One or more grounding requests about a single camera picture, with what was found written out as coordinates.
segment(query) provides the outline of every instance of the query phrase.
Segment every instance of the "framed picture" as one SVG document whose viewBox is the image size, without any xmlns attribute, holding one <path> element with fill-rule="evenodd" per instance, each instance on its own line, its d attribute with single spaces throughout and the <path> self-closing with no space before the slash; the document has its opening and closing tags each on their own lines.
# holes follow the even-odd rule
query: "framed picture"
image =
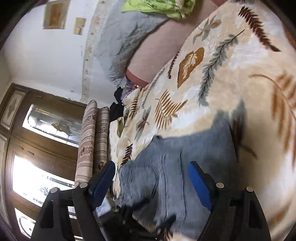
<svg viewBox="0 0 296 241">
<path fill-rule="evenodd" d="M 6 224 L 11 227 L 8 215 L 7 215 L 7 210 L 6 210 L 6 205 L 5 205 L 5 176 L 3 175 L 5 173 L 5 149 L 6 149 L 6 144 L 7 144 L 7 138 L 0 134 L 0 214 L 3 218 L 3 220 L 6 222 Z"/>
<path fill-rule="evenodd" d="M 65 29 L 70 0 L 57 0 L 47 3 L 43 29 Z"/>
<path fill-rule="evenodd" d="M 15 114 L 25 95 L 26 92 L 23 92 L 21 90 L 15 90 L 12 93 L 0 122 L 0 124 L 7 130 L 10 130 Z"/>
</svg>

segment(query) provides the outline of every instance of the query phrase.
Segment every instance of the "green fabric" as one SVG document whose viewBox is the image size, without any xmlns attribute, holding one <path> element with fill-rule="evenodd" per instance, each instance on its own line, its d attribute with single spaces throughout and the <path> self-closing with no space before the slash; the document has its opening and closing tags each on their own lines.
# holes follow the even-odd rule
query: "green fabric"
<svg viewBox="0 0 296 241">
<path fill-rule="evenodd" d="M 141 11 L 166 14 L 170 18 L 180 19 L 189 16 L 195 0 L 127 0 L 121 11 Z"/>
</svg>

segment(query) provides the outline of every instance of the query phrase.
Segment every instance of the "bright window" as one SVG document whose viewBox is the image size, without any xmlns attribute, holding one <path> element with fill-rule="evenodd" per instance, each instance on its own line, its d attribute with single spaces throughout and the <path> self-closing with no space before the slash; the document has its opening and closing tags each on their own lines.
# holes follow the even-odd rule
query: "bright window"
<svg viewBox="0 0 296 241">
<path fill-rule="evenodd" d="M 42 207 L 53 187 L 60 190 L 73 189 L 74 182 L 46 172 L 24 158 L 14 156 L 12 189 L 17 194 Z"/>
</svg>

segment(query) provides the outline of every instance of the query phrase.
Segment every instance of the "picture frame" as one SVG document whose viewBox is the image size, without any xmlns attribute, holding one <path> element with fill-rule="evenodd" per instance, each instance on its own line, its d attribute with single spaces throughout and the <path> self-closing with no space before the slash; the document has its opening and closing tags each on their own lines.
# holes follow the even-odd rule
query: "picture frame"
<svg viewBox="0 0 296 241">
<path fill-rule="evenodd" d="M 65 29 L 70 0 L 47 2 L 43 29 Z"/>
<path fill-rule="evenodd" d="M 25 95 L 26 95 L 26 92 L 21 90 L 15 90 L 12 93 L 5 107 L 3 115 L 1 116 L 1 121 L 0 121 L 0 125 L 3 126 L 5 129 L 10 130 L 10 128 L 12 127 L 15 114 L 20 104 L 22 103 L 22 100 L 24 99 Z"/>
</svg>

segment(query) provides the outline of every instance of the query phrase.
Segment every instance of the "striped cushion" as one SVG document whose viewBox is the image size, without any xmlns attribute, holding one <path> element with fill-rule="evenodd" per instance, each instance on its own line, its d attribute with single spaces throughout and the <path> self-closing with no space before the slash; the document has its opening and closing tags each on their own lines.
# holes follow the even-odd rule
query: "striped cushion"
<svg viewBox="0 0 296 241">
<path fill-rule="evenodd" d="M 92 176 L 96 116 L 97 104 L 95 100 L 91 100 L 84 111 L 82 120 L 75 187 L 82 182 L 88 182 Z"/>
<path fill-rule="evenodd" d="M 109 134 L 108 107 L 98 109 L 96 117 L 96 134 L 94 139 L 94 168 L 93 174 L 102 170 L 107 162 L 108 134 Z"/>
</svg>

